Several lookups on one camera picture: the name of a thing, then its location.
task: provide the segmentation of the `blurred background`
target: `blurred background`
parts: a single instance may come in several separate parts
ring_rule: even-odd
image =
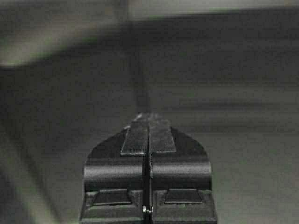
[[[299,223],[297,0],[0,1],[0,224],[78,224],[88,153],[159,112],[220,224]]]

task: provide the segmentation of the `black plastic part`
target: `black plastic part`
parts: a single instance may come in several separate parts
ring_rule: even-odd
[[[84,166],[81,224],[216,224],[203,147],[156,114],[100,143]]]

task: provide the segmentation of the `black metal surface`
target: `black metal surface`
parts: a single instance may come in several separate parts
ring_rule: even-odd
[[[101,158],[105,148],[113,153]],[[211,165],[199,143],[156,114],[140,114],[128,130],[99,144],[88,156],[80,223],[216,224],[211,181]],[[139,200],[134,203],[130,195],[136,191]]]

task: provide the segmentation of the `gray background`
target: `gray background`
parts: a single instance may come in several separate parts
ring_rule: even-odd
[[[58,222],[77,223],[85,158],[142,110],[138,96],[208,152],[220,224],[298,223],[298,27],[297,9],[139,21],[2,67],[2,131]],[[0,223],[32,223],[28,179],[1,168]]]

